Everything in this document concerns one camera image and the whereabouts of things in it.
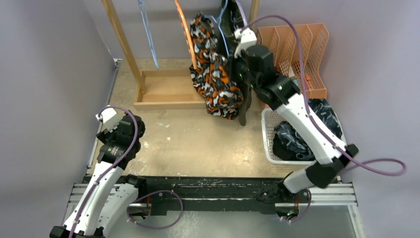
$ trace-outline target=orange hanger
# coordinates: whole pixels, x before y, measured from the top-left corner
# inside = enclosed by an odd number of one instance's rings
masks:
[[[178,10],[179,18],[181,18],[181,24],[182,24],[182,28],[184,29],[184,35],[187,40],[188,51],[190,52],[190,55],[191,55],[191,61],[193,62],[193,67],[194,69],[197,69],[197,60],[196,60],[196,55],[194,53],[194,45],[193,45],[193,41],[191,40],[190,31],[188,30],[187,22],[185,21],[184,13],[182,12],[182,9],[178,3],[178,0],[174,0],[174,1],[175,1],[176,9]]]

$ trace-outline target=gray wall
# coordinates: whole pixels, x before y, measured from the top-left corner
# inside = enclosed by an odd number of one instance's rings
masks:
[[[82,0],[0,1],[0,233],[46,238],[86,169],[113,60]]]
[[[115,58],[124,55],[99,1],[84,0]],[[151,58],[135,0],[114,1],[137,58]],[[250,0],[242,5],[248,14]],[[181,0],[187,19],[199,10],[215,13],[218,1]],[[158,58],[188,58],[183,32],[171,0],[147,1]],[[346,137],[361,152],[358,160],[398,157],[409,165],[404,177],[387,178],[358,169],[346,177],[357,189],[369,237],[415,237],[419,210],[417,135],[420,101],[417,81],[420,33],[415,0],[265,0],[260,15],[278,13],[292,22],[324,22],[330,42],[322,76],[328,99],[338,112]],[[279,25],[267,20],[260,26]],[[396,170],[392,165],[377,168]]]
[[[397,178],[363,169],[346,176],[372,238],[419,236],[419,11],[416,0],[348,0],[328,26],[322,75],[357,159],[399,158],[409,167]]]
[[[111,55],[114,58],[125,58],[101,1],[84,1]],[[137,0],[114,0],[113,2],[134,57],[151,58],[152,53]],[[188,59],[187,44],[174,1],[146,0],[145,2],[157,58]],[[293,20],[294,23],[329,22],[337,14],[343,2],[344,0],[323,0],[320,4],[313,0],[263,0],[260,4],[260,15],[275,12]],[[193,19],[199,11],[218,16],[221,1],[180,0],[179,3],[189,24],[190,19]],[[242,0],[241,5],[248,16],[251,0]],[[279,24],[277,20],[269,19],[258,25]]]

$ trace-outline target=floor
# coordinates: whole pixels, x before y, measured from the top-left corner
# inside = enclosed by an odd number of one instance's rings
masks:
[[[178,211],[168,211],[166,216],[150,216],[143,224],[164,226],[172,223]],[[179,222],[164,230],[151,230],[134,226],[122,214],[107,238],[360,238],[350,218],[347,206],[311,206],[299,222],[281,223],[276,215],[260,212],[197,212],[185,211]]]
[[[188,59],[160,59],[159,67],[187,68]],[[138,59],[141,69],[154,62]],[[265,156],[261,110],[253,95],[247,125],[208,115],[206,110],[137,111],[133,107],[136,81],[126,61],[117,76],[110,104],[130,109],[146,124],[142,149],[126,174],[139,176],[284,177],[302,166],[275,165]],[[98,144],[95,159],[98,155]]]

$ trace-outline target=stained concrete floor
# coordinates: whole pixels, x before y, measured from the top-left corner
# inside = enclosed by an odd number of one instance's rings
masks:
[[[139,69],[155,69],[138,59]],[[160,59],[159,67],[188,68],[188,59]],[[138,176],[284,177],[302,166],[269,162],[263,147],[261,110],[255,95],[247,125],[208,115],[205,109],[137,111],[133,107],[136,81],[124,60],[110,104],[130,109],[146,124],[142,149],[125,174]],[[98,156],[98,144],[94,161]]]

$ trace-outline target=patterned garment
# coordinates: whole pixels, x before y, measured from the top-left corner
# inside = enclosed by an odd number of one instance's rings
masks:
[[[190,66],[194,88],[206,99],[209,114],[235,119],[244,96],[228,76],[228,60],[216,53],[217,37],[211,20],[199,13],[191,21],[190,34],[197,59],[197,69]]]
[[[325,99],[309,99],[309,107],[321,121],[341,138],[343,132],[340,123]],[[302,139],[299,133],[286,121],[282,121],[274,128],[276,137],[273,141],[273,153],[282,160],[311,161],[315,159],[314,153]]]

